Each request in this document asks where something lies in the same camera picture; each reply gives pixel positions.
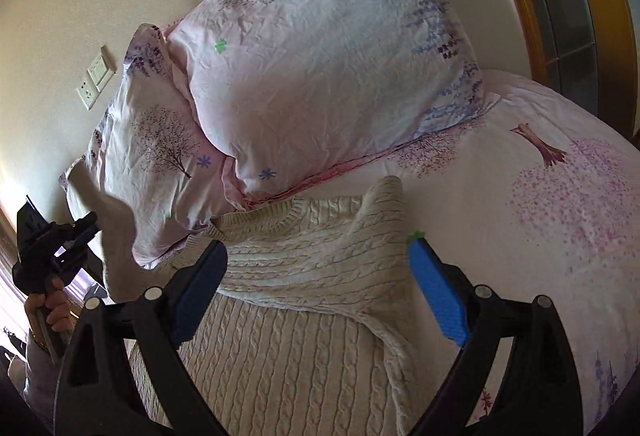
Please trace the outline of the person's left hand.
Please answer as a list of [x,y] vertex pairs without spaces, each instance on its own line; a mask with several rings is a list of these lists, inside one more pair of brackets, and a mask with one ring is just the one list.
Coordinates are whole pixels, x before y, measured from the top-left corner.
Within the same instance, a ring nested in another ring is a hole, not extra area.
[[48,295],[29,294],[24,303],[32,337],[39,344],[44,344],[43,332],[37,319],[39,308],[47,308],[46,323],[54,332],[62,333],[73,330],[75,321],[70,312],[70,301],[65,293],[64,282],[60,278],[51,281],[53,291]]

